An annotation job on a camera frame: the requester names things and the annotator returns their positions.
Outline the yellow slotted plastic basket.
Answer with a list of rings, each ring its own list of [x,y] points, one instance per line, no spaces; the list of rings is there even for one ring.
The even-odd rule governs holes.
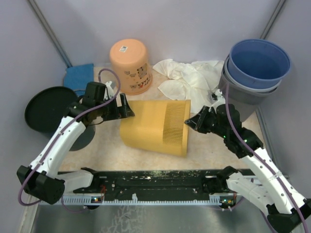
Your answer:
[[[186,157],[190,100],[130,100],[134,117],[123,119],[120,136],[129,147]]]

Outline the orange cartoon plastic bucket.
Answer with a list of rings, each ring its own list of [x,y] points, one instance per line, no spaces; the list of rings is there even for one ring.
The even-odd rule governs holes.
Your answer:
[[[151,86],[153,77],[146,46],[137,39],[123,39],[110,49],[110,63],[121,81],[121,92],[138,95]]]

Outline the blue plastic bucket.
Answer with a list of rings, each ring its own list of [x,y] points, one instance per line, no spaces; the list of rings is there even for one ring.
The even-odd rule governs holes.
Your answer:
[[[263,39],[236,43],[228,55],[227,70],[238,83],[253,89],[278,84],[291,71],[288,54],[277,44]]]

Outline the dark blue cylindrical bin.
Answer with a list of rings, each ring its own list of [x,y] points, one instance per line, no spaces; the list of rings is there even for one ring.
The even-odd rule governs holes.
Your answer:
[[[57,130],[66,108],[78,99],[77,94],[63,86],[47,88],[28,103],[24,117],[34,131],[50,139]]]

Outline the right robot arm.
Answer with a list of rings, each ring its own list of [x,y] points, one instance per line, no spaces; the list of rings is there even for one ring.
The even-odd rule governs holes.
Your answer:
[[[257,135],[242,126],[240,113],[232,104],[204,106],[185,124],[199,133],[213,133],[225,146],[246,163],[260,182],[252,183],[237,169],[227,166],[216,175],[216,187],[233,191],[261,210],[278,233],[290,233],[311,215],[311,200],[295,190],[270,158]]]

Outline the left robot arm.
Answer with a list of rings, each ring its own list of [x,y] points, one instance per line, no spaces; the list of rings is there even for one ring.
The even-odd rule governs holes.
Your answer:
[[[126,95],[116,92],[109,96],[103,83],[89,82],[84,95],[71,103],[54,135],[29,166],[20,166],[17,177],[21,182],[20,193],[25,192],[48,204],[57,203],[65,193],[85,188],[94,193],[101,187],[101,180],[86,168],[59,175],[59,168],[69,150],[98,117],[111,121],[133,117]]]

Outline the grey slotted plastic bin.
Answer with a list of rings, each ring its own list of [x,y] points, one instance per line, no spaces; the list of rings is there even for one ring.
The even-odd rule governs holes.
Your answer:
[[[229,83],[228,102],[235,106],[240,113],[241,121],[244,122],[258,109],[258,106],[269,95],[276,92],[278,86],[281,84],[281,81],[273,87],[266,89],[249,88],[235,81],[229,74],[227,68],[228,61],[229,57],[226,58],[222,68],[218,89],[220,89],[223,95],[225,95],[226,85]]]

